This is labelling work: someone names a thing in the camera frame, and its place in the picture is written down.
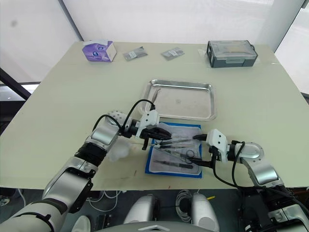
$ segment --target storage box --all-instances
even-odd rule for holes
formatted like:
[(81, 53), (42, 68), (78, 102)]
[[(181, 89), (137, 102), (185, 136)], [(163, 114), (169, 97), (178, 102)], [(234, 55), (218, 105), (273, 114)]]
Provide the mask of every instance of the storage box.
[(84, 42), (83, 53), (89, 61), (112, 62), (117, 51), (112, 41), (92, 40)]
[(207, 55), (213, 68), (253, 66), (258, 56), (248, 40), (208, 41)]

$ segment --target white table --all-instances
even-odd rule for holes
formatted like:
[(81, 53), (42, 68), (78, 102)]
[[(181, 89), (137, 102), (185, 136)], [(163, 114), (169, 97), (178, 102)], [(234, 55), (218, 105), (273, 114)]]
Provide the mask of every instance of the white table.
[[(115, 43), (112, 63), (89, 62), (75, 43), (24, 104), (0, 138), (0, 186), (43, 189), (84, 143), (97, 118), (113, 109), (128, 112), (152, 79), (211, 83), (216, 88), (217, 117), (201, 122), (229, 140), (260, 144), (287, 187), (307, 186), (309, 176), (309, 106), (267, 46), (257, 45), (253, 67), (213, 69), (201, 44)], [(123, 53), (144, 46), (149, 54), (127, 62)], [(179, 46), (185, 55), (166, 61), (160, 53)], [(140, 118), (136, 111), (133, 116)], [(169, 122), (192, 123), (162, 119)], [(135, 144), (115, 163), (107, 159), (93, 179), (93, 190), (224, 189), (212, 170), (203, 178), (145, 174), (148, 151)], [(205, 146), (204, 158), (208, 158)], [(218, 163), (218, 175), (231, 181), (232, 163)], [(252, 185), (243, 165), (240, 185)]]

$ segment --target white cloth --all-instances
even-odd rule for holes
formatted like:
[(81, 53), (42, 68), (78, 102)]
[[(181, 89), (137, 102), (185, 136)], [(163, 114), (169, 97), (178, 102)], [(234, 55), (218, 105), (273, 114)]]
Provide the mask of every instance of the white cloth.
[(120, 158), (127, 157), (130, 152), (131, 143), (127, 138), (119, 137), (112, 146), (106, 157), (111, 162), (116, 162)]
[[(172, 134), (172, 140), (171, 141), (177, 141), (177, 140), (184, 140), (184, 139), (192, 139), (193, 136), (197, 134), (201, 134), (201, 129), (198, 127), (185, 127), (185, 126), (171, 126), (167, 125), (165, 123), (159, 123), (158, 127), (163, 128), (170, 132)], [(171, 148), (172, 151), (177, 151), (186, 154), (188, 150), (192, 150), (194, 152), (195, 158), (200, 158), (200, 152), (199, 152), (199, 146), (201, 144), (198, 140), (191, 140), (188, 142), (183, 142), (181, 144), (184, 145), (193, 145), (193, 147), (186, 147), (186, 148)], [(178, 159), (177, 157), (174, 157), (172, 155), (169, 155), (166, 152), (162, 152), (158, 149), (153, 148), (150, 158), (150, 164), (149, 164), (149, 171), (152, 173), (174, 173), (174, 174), (189, 174), (189, 175), (199, 175), (201, 172), (201, 167), (190, 163), (190, 165), (193, 166), (192, 169), (183, 168), (183, 167), (175, 167), (175, 166), (169, 166), (166, 164), (161, 164), (158, 162), (154, 162), (154, 160), (160, 160), (160, 161), (169, 161), (169, 162), (176, 162), (176, 163), (182, 163), (182, 164), (188, 164), (181, 159)]]

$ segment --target black cable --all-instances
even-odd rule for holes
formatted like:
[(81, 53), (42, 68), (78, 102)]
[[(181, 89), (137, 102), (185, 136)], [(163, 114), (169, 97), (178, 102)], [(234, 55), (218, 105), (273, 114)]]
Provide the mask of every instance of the black cable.
[(309, 208), (309, 197), (306, 198), (304, 205), (305, 207)]
[(131, 113), (133, 112), (134, 108), (137, 106), (138, 103), (143, 102), (143, 101), (144, 101), (144, 102), (149, 102), (149, 103), (151, 104), (150, 110), (154, 110), (154, 109), (155, 109), (155, 105), (152, 103), (152, 101), (150, 101), (150, 100), (148, 100), (148, 99), (140, 99), (140, 100), (138, 100), (138, 101), (132, 106), (130, 112), (127, 114), (126, 119), (125, 119), (125, 121), (124, 121), (124, 123), (123, 123), (123, 125), (122, 125), (122, 128), (121, 128), (121, 131), (122, 131), (122, 132), (125, 131), (126, 122), (128, 121), (128, 119), (129, 119)]
[(267, 225), (260, 229), (258, 232), (273, 232), (275, 229), (278, 229), (280, 227), (280, 225)]
[(236, 167), (236, 163), (237, 163), (237, 160), (238, 160), (238, 158), (239, 158), (239, 155), (240, 155), (242, 149), (244, 148), (244, 146), (245, 146), (245, 144), (246, 144), (244, 141), (241, 142), (241, 143), (242, 143), (242, 145), (241, 145), (240, 149), (238, 150), (238, 152), (237, 152), (237, 154), (236, 154), (236, 156), (235, 156), (235, 160), (234, 160), (234, 162), (233, 162), (233, 168), (232, 168), (232, 179), (233, 179), (234, 185), (235, 185), (237, 188), (239, 188), (239, 186), (238, 186), (238, 184), (236, 183), (236, 180), (235, 180), (235, 167)]
[(238, 232), (240, 231), (240, 220), (242, 219), (242, 214), (243, 214), (243, 211), (244, 209), (246, 208), (245, 207), (245, 192), (244, 191), (240, 191), (241, 194), (242, 194), (242, 201), (240, 202), (240, 206), (239, 206), (239, 214), (238, 214)]
[(271, 191), (271, 192), (274, 192), (276, 194), (279, 194), (281, 196), (284, 196), (284, 197), (287, 197), (287, 198), (290, 198), (293, 202), (295, 202), (296, 204), (298, 204), (304, 211), (305, 213), (309, 216), (309, 210), (306, 208), (306, 206), (304, 204), (302, 204), (299, 200), (297, 200), (294, 196), (291, 196), (287, 193), (284, 193), (282, 191), (279, 191), (279, 190), (276, 190), (276, 189), (272, 189), (272, 188), (267, 188), (266, 186), (252, 186), (252, 187), (244, 187), (244, 186), (239, 186), (236, 181), (235, 181), (235, 166), (236, 166), (236, 162), (237, 162), (237, 159), (240, 155), (240, 152), (241, 150), (243, 149), (243, 147), (245, 146), (245, 142), (242, 142), (242, 145), (238, 151), (238, 153), (236, 154), (236, 157), (235, 157), (235, 160), (234, 160), (234, 163), (233, 163), (233, 168), (232, 168), (232, 179), (233, 179), (233, 183), (234, 184), (231, 184), (223, 179), (221, 179), (217, 173), (216, 173), (216, 160), (217, 160), (217, 157), (215, 155), (215, 157), (212, 159), (213, 160), (213, 165), (212, 165), (212, 169), (213, 169), (213, 175), (218, 179), (220, 180), (221, 182), (231, 186), (231, 187), (235, 187), (239, 190), (242, 190), (242, 189), (255, 189), (255, 190), (264, 190), (264, 191)]
[(179, 207), (179, 205), (162, 206), (162, 207), (160, 207), (160, 209), (164, 209), (164, 208), (175, 208), (175, 207)]
[(213, 170), (213, 175), (218, 179), (220, 180), (221, 182), (225, 183), (226, 185), (229, 185), (231, 187), (235, 187), (235, 185), (231, 184), (231, 183), (228, 183), (227, 181), (221, 179), (220, 177), (218, 177), (217, 173), (216, 173), (216, 160), (217, 160), (217, 157), (216, 155), (213, 154), (213, 156), (215, 156), (212, 160), (213, 160), (213, 164), (212, 164), (212, 170)]
[(108, 118), (110, 118), (111, 120), (113, 120), (113, 121), (117, 124), (117, 126), (119, 127), (119, 129), (121, 129), (121, 125), (119, 124), (119, 122), (118, 122), (115, 118), (113, 118), (113, 117), (110, 116), (110, 115), (102, 115), (101, 117), (98, 118), (98, 120), (97, 120), (97, 122), (95, 123), (95, 125), (94, 125), (92, 131), (94, 131), (95, 128), (97, 128), (98, 123), (99, 123), (99, 122), (101, 121), (101, 119), (104, 118), (104, 117), (108, 117)]

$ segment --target scissors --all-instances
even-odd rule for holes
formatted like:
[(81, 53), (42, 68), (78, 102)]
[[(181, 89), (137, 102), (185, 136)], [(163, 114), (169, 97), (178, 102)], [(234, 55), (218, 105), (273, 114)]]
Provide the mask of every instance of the scissors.
[(161, 149), (157, 149), (157, 150), (168, 153), (169, 155), (171, 155), (175, 158), (178, 158), (178, 159), (180, 159), (181, 161), (183, 161), (187, 164), (193, 163), (190, 159), (193, 158), (194, 155), (195, 155), (195, 152), (193, 150), (187, 150), (187, 152), (185, 154), (181, 153), (179, 151), (174, 151), (174, 150), (173, 151), (172, 150), (161, 150)]

